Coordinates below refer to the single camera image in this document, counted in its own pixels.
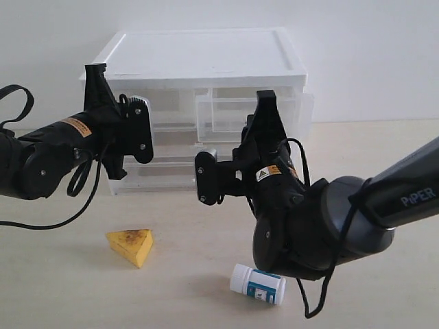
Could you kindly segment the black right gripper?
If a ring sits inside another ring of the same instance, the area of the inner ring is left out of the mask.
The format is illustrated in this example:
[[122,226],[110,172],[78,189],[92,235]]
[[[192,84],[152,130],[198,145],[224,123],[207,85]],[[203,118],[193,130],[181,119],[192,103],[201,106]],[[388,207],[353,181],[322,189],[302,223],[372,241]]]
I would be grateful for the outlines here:
[[[292,162],[291,142],[301,151],[303,178]],[[218,167],[218,204],[226,196],[245,197],[258,221],[282,223],[303,202],[309,188],[305,151],[297,139],[287,138],[273,90],[257,91],[257,108],[246,117],[240,146]]]

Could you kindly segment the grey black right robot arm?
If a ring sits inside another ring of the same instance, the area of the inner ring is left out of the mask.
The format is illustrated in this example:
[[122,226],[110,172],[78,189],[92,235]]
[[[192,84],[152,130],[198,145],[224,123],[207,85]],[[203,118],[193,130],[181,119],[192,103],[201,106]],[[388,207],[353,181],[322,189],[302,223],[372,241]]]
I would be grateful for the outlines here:
[[246,198],[256,225],[257,269],[298,280],[328,278],[338,265],[388,249],[399,226],[438,213],[438,140],[371,178],[311,181],[291,159],[273,90],[257,92],[233,158],[219,167],[215,203]]

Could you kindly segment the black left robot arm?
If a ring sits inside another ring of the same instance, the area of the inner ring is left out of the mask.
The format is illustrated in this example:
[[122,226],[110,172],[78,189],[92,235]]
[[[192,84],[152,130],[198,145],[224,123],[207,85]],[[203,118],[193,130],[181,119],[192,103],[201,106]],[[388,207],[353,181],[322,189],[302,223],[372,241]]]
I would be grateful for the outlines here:
[[48,198],[61,179],[83,163],[103,158],[123,118],[106,81],[106,64],[85,66],[84,107],[79,113],[17,137],[1,122],[1,194]]

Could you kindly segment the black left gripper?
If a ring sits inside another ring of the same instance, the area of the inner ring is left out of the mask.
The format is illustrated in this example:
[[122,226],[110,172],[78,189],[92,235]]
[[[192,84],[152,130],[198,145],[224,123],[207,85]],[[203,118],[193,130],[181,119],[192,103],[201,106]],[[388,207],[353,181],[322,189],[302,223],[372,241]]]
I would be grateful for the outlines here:
[[[116,139],[123,123],[118,103],[105,78],[106,63],[85,66],[84,111],[43,127],[44,165],[81,165],[96,160]],[[124,156],[102,160],[109,180],[126,177]]]

